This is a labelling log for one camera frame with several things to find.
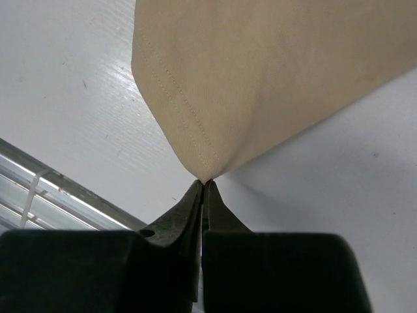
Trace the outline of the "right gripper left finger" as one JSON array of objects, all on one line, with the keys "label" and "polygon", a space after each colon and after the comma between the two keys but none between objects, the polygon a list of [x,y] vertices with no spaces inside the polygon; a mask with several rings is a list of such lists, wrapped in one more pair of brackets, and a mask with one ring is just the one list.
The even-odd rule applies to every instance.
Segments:
[{"label": "right gripper left finger", "polygon": [[138,231],[11,230],[1,236],[2,312],[190,312],[203,185]]}]

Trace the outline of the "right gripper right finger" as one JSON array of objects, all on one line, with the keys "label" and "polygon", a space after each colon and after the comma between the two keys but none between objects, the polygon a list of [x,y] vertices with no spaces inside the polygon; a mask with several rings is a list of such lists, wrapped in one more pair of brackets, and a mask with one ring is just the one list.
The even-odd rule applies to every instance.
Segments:
[{"label": "right gripper right finger", "polygon": [[203,188],[206,312],[370,312],[358,262],[332,233],[254,232]]}]

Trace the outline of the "beige t shirt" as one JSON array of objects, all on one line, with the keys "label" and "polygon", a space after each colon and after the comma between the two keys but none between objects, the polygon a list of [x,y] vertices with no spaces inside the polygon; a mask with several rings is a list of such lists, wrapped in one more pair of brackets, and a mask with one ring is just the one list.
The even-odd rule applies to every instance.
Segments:
[{"label": "beige t shirt", "polygon": [[206,182],[416,66],[415,1],[138,1],[132,74]]}]

